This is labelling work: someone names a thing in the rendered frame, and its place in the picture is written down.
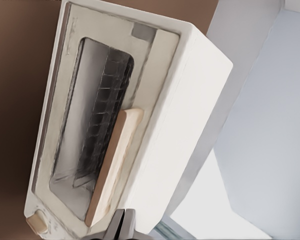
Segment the pale wooden oven door handle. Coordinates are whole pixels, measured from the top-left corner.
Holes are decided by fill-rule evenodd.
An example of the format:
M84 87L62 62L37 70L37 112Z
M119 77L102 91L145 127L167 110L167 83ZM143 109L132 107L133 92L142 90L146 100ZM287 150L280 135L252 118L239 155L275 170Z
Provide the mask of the pale wooden oven door handle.
M110 211L122 165L143 115L140 108L119 111L84 220L87 227L95 225Z

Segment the white oven door with window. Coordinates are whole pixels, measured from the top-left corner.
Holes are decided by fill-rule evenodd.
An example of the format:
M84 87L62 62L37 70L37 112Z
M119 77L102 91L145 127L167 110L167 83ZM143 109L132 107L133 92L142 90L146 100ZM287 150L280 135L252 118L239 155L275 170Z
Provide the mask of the white oven door with window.
M50 222L75 234L104 223L118 206L179 43L176 33L132 20L132 8L83 0L62 4L45 94L31 192ZM85 218L121 110L142 109L109 212Z

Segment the pale round oven knob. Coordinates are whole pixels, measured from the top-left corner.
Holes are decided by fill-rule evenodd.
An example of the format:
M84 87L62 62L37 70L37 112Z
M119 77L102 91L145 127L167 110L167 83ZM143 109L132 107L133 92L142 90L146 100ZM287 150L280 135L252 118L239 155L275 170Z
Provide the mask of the pale round oven knob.
M34 214L26 218L26 223L36 235L45 233L48 230L45 215L43 211L39 209L37 209Z

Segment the white oven body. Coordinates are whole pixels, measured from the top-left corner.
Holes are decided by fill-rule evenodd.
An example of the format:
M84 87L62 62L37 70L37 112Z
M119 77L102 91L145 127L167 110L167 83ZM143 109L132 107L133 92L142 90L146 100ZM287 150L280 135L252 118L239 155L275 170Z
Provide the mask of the white oven body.
M61 1L58 24L65 1L70 0ZM107 5L121 6L102 0L83 0L86 7L94 7L96 2L100 2L101 10L105 10ZM137 9L134 9L131 19L141 20L143 12L146 13L146 21L152 21L155 27L177 34L179 42L142 139L140 156L132 165L118 206L105 222L75 234L69 228L49 221L44 214L48 230L39 236L45 240L147 239L164 216L230 75L233 63L193 24ZM55 60L58 24L46 92ZM40 202L32 193L31 185L36 147L46 109L45 96L25 201L25 218L35 213ZM125 236L125 214L119 237L105 237L108 225L118 209L124 209L125 214L127 209L135 210L133 237Z

